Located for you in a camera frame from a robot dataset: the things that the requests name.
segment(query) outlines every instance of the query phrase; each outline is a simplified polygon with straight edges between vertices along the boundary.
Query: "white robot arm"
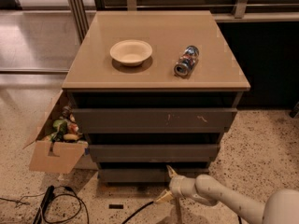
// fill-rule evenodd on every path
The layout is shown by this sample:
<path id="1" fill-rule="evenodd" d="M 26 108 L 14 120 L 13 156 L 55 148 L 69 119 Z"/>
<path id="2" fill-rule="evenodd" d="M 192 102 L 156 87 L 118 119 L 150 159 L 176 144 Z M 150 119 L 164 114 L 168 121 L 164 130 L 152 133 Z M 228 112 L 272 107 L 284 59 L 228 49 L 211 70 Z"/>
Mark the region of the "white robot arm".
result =
<path id="1" fill-rule="evenodd" d="M 169 190 L 165 190 L 156 203 L 173 198 L 191 198 L 209 206 L 222 202 L 249 224 L 299 223 L 299 192 L 296 190 L 279 190 L 263 204 L 226 188 L 210 175 L 188 178 L 178 175 L 170 166 L 167 168 L 171 177 Z"/>

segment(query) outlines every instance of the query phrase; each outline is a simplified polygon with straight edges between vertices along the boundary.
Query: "speckled floor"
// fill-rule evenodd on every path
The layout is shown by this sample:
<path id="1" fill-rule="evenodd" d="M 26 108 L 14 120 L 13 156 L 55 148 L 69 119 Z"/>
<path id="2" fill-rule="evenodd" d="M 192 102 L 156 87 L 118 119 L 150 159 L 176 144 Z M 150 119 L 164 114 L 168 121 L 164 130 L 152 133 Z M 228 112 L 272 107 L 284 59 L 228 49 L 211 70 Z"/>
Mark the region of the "speckled floor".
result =
<path id="1" fill-rule="evenodd" d="M 69 67 L 78 50 L 69 14 L 29 15 L 33 17 L 26 21 L 24 17 L 28 14 L 0 12 L 1 68 L 22 67 L 25 61 L 31 61 L 25 65 L 31 67 L 53 67 L 55 61 L 59 61 L 57 67 Z M 40 34 L 32 37 L 35 29 L 39 29 Z M 39 42 L 26 42 L 32 39 L 40 39 L 45 47 L 37 45 Z M 29 49 L 21 54 L 23 58 L 19 57 L 16 49 L 26 49 L 22 46 L 28 44 Z M 27 52 L 34 55 L 28 58 Z M 63 75 L 0 75 L 0 197 L 19 200 L 25 195 L 43 193 L 50 185 L 70 186 L 86 203 L 90 223 L 122 223 L 141 205 L 157 197 L 164 186 L 105 186 L 94 170 L 77 169 L 69 175 L 28 170 L 35 145 L 22 149 L 23 143 L 36 128 L 63 81 Z M 220 154 L 211 164 L 210 174 L 228 188 L 262 203 L 278 189 L 299 190 L 299 119 L 291 119 L 288 112 L 239 111 L 232 128 L 222 139 Z M 32 223 L 42 197 L 25 198 L 23 200 L 30 205 L 19 207 L 0 200 L 0 223 Z M 110 209 L 110 204 L 122 204 L 123 209 Z M 76 200 L 63 197 L 53 204 L 47 217 L 52 221 L 67 218 L 77 208 Z M 84 208 L 69 223 L 87 223 Z M 179 200 L 151 205 L 129 223 L 234 224 L 238 220 L 236 214 L 221 203 L 205 207 L 191 200 Z"/>

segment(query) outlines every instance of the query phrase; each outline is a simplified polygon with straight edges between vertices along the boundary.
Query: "cardboard box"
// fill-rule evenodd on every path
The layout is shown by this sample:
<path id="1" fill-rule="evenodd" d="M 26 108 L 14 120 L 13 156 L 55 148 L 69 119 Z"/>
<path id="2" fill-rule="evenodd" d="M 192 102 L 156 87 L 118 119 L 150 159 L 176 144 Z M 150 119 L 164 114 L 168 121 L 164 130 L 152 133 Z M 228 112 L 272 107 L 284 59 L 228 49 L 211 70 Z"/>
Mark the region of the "cardboard box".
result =
<path id="1" fill-rule="evenodd" d="M 81 158 L 86 160 L 84 156 L 87 144 L 41 141 L 43 137 L 53 133 L 52 124 L 62 115 L 63 107 L 67 104 L 68 98 L 66 93 L 60 91 L 52 99 L 45 112 L 45 116 L 39 122 L 37 130 L 26 141 L 24 148 L 36 143 L 36 148 L 29 164 L 29 170 L 69 174 Z"/>

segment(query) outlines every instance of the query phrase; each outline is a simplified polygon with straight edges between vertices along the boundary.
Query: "dresser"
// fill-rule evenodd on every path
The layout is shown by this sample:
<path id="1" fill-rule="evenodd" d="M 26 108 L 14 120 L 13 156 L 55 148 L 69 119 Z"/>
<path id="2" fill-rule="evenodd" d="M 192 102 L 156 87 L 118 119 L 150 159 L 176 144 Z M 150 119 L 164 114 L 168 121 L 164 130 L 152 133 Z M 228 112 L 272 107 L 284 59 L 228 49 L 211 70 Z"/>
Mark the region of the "dresser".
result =
<path id="1" fill-rule="evenodd" d="M 109 55 L 130 39 L 153 50 L 138 67 Z M 189 45 L 198 62 L 177 77 Z M 97 12 L 63 84 L 105 183 L 164 182 L 167 164 L 188 176 L 208 172 L 249 88 L 209 11 Z"/>

